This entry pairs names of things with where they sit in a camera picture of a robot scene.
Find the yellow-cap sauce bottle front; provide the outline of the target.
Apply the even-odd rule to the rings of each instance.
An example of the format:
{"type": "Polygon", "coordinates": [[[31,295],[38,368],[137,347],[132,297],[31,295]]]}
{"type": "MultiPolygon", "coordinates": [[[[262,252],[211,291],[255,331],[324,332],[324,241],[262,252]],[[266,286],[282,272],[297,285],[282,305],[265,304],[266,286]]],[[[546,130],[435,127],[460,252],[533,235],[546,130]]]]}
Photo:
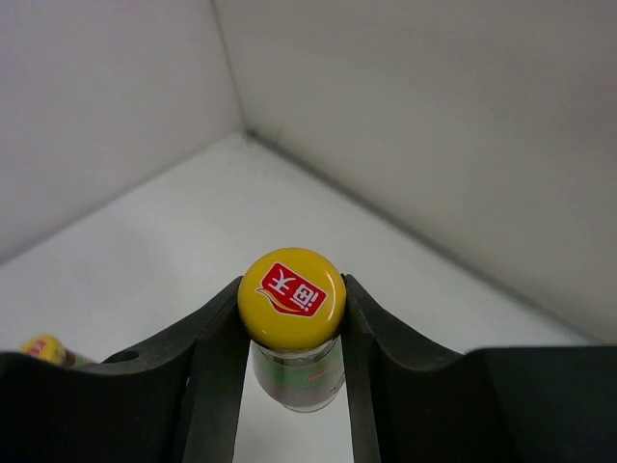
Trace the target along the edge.
{"type": "Polygon", "coordinates": [[[19,352],[63,368],[95,364],[95,360],[65,347],[51,335],[37,335],[23,343],[19,352]]]}

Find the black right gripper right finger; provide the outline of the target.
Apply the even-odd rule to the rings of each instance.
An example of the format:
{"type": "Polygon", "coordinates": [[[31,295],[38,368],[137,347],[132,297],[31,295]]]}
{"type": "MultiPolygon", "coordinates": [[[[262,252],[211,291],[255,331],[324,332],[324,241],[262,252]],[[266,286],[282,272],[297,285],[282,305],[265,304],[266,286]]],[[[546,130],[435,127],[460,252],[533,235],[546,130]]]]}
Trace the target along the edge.
{"type": "Polygon", "coordinates": [[[358,462],[612,462],[612,345],[466,354],[383,309],[352,276],[341,338],[358,462]]]}

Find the yellow-cap sauce bottle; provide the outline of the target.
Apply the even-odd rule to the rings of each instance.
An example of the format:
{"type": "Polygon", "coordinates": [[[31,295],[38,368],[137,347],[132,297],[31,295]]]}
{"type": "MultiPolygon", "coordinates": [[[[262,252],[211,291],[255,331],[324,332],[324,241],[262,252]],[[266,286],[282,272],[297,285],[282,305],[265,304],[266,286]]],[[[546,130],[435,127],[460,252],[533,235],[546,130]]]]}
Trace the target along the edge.
{"type": "Polygon", "coordinates": [[[339,327],[346,286],[334,265],[305,248],[256,260],[237,293],[256,380],[271,398],[299,413],[331,403],[344,385],[339,327]]]}
{"type": "Polygon", "coordinates": [[[19,352],[63,368],[95,364],[95,360],[65,347],[51,335],[37,335],[23,343],[19,352]]]}

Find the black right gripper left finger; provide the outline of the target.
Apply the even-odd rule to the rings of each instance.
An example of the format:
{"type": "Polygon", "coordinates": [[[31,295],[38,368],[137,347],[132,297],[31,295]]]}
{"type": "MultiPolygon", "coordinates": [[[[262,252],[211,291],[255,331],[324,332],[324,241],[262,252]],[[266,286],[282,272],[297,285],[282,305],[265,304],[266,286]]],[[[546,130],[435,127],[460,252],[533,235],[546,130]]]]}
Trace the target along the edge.
{"type": "Polygon", "coordinates": [[[98,364],[1,356],[5,462],[229,462],[249,338],[232,282],[98,364]]]}

